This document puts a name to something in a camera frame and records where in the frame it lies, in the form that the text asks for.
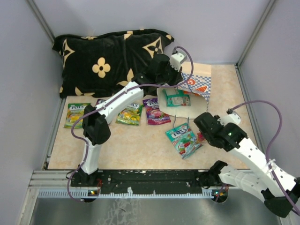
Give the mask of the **red teal snack packet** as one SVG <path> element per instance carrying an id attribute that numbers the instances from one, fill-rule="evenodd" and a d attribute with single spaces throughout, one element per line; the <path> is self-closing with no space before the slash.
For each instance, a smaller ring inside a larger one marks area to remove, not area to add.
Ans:
<path id="1" fill-rule="evenodd" d="M 148 125 L 162 125 L 171 122 L 169 115 L 160 110 L 157 97 L 145 99 L 142 103 L 146 110 Z"/>

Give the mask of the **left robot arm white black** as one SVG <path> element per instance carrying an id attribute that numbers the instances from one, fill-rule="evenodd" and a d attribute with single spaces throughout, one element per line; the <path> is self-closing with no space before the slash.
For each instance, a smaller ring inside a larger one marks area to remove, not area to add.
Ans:
<path id="1" fill-rule="evenodd" d="M 135 74 L 114 97 L 95 107 L 85 107 L 82 127 L 86 150 L 78 169 L 81 184 L 92 186 L 98 180 L 98 158 L 102 144 L 111 136 L 109 124 L 112 120 L 134 101 L 155 92 L 160 85 L 173 86 L 181 82 L 181 65 L 186 59 L 186 54 L 180 52 L 170 57 L 157 54 L 147 68 Z"/>

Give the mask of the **orange snack packet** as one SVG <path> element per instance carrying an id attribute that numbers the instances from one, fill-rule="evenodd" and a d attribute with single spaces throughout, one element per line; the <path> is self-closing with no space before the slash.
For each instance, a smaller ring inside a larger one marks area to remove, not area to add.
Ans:
<path id="1" fill-rule="evenodd" d="M 201 132 L 197 133 L 197 140 L 199 143 L 202 143 L 204 141 L 206 141 L 206 138 L 203 136 L 203 134 Z"/>

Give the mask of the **blue checkered paper bag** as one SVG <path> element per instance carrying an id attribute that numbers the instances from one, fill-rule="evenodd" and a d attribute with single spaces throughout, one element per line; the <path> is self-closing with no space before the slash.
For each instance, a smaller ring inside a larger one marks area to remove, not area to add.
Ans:
<path id="1" fill-rule="evenodd" d="M 190 106 L 169 107 L 166 105 L 166 96 L 163 88 L 157 89 L 157 99 L 160 111 L 168 114 L 172 122 L 176 124 L 189 123 L 193 119 L 206 112 L 209 107 L 211 94 L 211 72 L 212 66 L 208 64 L 194 63 L 191 70 L 190 62 L 182 64 L 182 77 L 187 83 L 178 87 L 190 97 Z"/>

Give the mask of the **yellow green snack packet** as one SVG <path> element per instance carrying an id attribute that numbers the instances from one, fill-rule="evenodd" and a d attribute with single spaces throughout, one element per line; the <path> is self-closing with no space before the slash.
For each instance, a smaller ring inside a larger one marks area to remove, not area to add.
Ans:
<path id="1" fill-rule="evenodd" d="M 140 124 L 142 110 L 142 104 L 131 103 L 118 114 L 116 123 L 138 126 Z"/>

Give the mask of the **green Fox's candy bag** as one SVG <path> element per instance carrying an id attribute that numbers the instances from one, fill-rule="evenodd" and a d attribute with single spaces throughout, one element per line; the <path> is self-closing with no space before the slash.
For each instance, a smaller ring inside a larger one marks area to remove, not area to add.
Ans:
<path id="1" fill-rule="evenodd" d="M 71 128 L 73 124 L 84 115 L 84 109 L 90 103 L 70 103 L 67 105 L 67 114 L 64 128 Z"/>

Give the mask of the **purple snack packet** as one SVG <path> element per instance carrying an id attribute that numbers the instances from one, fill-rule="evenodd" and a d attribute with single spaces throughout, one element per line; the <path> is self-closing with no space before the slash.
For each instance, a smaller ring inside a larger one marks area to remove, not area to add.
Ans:
<path id="1" fill-rule="evenodd" d="M 101 103 L 104 103 L 105 102 L 105 99 L 98 99 L 96 101 L 96 104 L 95 105 L 98 105 L 98 104 L 101 104 Z"/>

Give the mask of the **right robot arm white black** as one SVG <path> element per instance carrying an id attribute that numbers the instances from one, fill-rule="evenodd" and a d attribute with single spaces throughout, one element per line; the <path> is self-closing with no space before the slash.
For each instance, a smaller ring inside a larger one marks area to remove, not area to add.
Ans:
<path id="1" fill-rule="evenodd" d="M 240 116 L 233 112 L 222 118 L 204 112 L 194 119 L 201 134 L 212 147 L 225 150 L 239 158 L 251 170 L 241 172 L 223 161 L 208 170 L 209 182 L 238 187 L 264 203 L 273 214 L 285 218 L 300 197 L 300 181 L 286 173 L 266 156 L 243 131 Z"/>

